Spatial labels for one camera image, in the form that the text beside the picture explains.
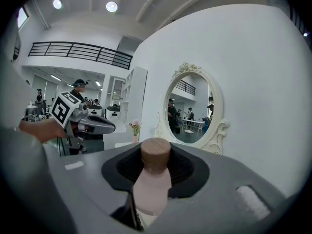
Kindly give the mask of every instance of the white shelf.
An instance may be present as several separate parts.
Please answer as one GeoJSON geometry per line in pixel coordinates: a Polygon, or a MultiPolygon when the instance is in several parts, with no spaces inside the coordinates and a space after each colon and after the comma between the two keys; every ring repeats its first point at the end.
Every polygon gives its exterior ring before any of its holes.
{"type": "Polygon", "coordinates": [[[136,67],[127,76],[121,89],[121,119],[127,123],[133,119],[141,120],[142,102],[147,70],[136,67]]]}

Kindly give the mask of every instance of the window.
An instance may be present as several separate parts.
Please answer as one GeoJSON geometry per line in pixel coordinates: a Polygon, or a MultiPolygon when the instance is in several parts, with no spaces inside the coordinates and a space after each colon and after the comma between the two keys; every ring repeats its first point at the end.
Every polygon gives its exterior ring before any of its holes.
{"type": "Polygon", "coordinates": [[[19,27],[19,29],[24,24],[24,22],[26,22],[27,18],[28,18],[28,15],[27,15],[24,7],[22,7],[21,9],[19,9],[19,17],[18,17],[18,27],[19,27]]]}

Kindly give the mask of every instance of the pink flower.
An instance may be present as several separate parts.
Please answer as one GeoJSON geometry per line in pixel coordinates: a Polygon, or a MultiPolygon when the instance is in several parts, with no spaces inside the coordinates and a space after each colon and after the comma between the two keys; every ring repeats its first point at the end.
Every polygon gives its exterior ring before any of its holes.
{"type": "Polygon", "coordinates": [[[134,125],[134,126],[139,126],[139,125],[140,125],[140,122],[139,122],[137,119],[135,119],[135,120],[133,120],[133,121],[131,122],[131,124],[134,125]]]}

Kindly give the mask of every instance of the small vase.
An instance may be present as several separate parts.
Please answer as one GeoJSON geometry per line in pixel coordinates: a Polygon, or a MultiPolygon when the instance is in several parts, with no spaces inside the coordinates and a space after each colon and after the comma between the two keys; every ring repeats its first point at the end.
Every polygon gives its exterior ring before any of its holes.
{"type": "Polygon", "coordinates": [[[132,136],[132,143],[137,143],[137,135],[132,136]]]}

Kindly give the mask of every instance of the table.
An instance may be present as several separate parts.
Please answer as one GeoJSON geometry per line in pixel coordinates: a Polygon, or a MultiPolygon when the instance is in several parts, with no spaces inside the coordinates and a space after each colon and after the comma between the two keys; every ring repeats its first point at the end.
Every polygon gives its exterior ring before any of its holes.
{"type": "Polygon", "coordinates": [[[37,106],[33,106],[33,105],[28,105],[27,106],[27,109],[28,109],[28,119],[29,119],[29,116],[31,115],[30,114],[30,109],[31,108],[38,108],[37,106]]]}
{"type": "Polygon", "coordinates": [[[198,131],[197,131],[197,134],[199,133],[199,130],[203,128],[203,124],[205,124],[204,121],[195,121],[195,120],[191,120],[191,119],[182,119],[183,121],[183,125],[182,125],[182,130],[183,130],[183,127],[184,127],[184,122],[194,122],[194,123],[198,123],[198,131]]]}
{"type": "Polygon", "coordinates": [[[132,144],[132,142],[116,143],[115,148],[130,145],[130,144],[132,144]]]}

